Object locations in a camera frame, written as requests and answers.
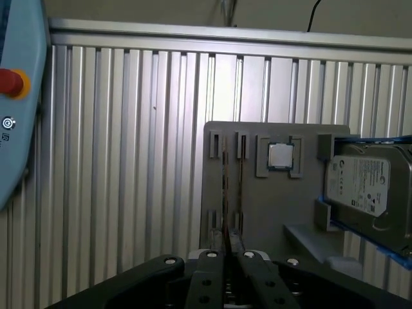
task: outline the white wall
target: white wall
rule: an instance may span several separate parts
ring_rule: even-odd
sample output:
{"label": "white wall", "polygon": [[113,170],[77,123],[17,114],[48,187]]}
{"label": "white wall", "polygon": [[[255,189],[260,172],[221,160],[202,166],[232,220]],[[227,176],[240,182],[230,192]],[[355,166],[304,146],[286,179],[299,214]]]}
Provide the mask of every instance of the white wall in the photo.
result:
{"label": "white wall", "polygon": [[[45,0],[48,15],[141,23],[223,24],[215,0]],[[315,0],[238,0],[242,28],[306,31]],[[313,32],[412,37],[412,0],[323,0]]]}

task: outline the sticker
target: sticker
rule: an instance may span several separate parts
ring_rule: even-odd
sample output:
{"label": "sticker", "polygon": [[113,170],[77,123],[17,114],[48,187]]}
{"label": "sticker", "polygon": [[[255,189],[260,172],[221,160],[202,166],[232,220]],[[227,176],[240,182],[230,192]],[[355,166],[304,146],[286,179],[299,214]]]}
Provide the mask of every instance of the sticker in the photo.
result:
{"label": "sticker", "polygon": [[326,175],[326,197],[379,217],[386,211],[389,161],[359,156],[334,156]]}

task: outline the screw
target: screw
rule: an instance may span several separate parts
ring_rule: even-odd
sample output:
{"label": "screw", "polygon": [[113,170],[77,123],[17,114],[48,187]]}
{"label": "screw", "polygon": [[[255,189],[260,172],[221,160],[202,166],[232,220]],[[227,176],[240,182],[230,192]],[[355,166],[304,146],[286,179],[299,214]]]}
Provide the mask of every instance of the screw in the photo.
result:
{"label": "screw", "polygon": [[166,259],[166,260],[165,260],[165,263],[166,263],[166,264],[169,264],[169,265],[170,265],[170,264],[175,264],[175,263],[176,263],[176,260],[175,260],[175,259]]}
{"label": "screw", "polygon": [[292,264],[293,266],[297,266],[299,264],[299,261],[296,259],[288,259],[286,262]]}
{"label": "screw", "polygon": [[255,256],[255,253],[247,251],[243,254],[244,256],[246,256],[247,258],[252,258]]}

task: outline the red button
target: red button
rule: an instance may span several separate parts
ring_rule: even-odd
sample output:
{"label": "red button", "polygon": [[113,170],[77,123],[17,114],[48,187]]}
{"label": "red button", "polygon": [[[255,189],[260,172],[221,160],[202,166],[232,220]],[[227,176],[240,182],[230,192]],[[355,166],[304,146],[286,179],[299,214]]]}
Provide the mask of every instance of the red button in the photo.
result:
{"label": "red button", "polygon": [[23,79],[8,69],[0,69],[0,93],[15,97],[23,89]]}

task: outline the corrugated metal wall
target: corrugated metal wall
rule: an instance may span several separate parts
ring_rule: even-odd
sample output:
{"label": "corrugated metal wall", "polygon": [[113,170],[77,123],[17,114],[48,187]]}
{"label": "corrugated metal wall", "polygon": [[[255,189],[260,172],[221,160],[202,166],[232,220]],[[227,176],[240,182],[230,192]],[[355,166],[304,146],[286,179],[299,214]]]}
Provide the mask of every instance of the corrugated metal wall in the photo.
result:
{"label": "corrugated metal wall", "polygon": [[412,300],[412,271],[387,257],[374,244],[352,232],[345,232],[344,256],[363,264],[365,282]]}
{"label": "corrugated metal wall", "polygon": [[[0,213],[0,308],[43,308],[161,253],[198,248],[209,120],[412,134],[409,53],[207,34],[51,38],[30,174]],[[374,283],[377,263],[393,262],[369,247]],[[410,284],[400,272],[383,287],[406,295],[391,283]]]}

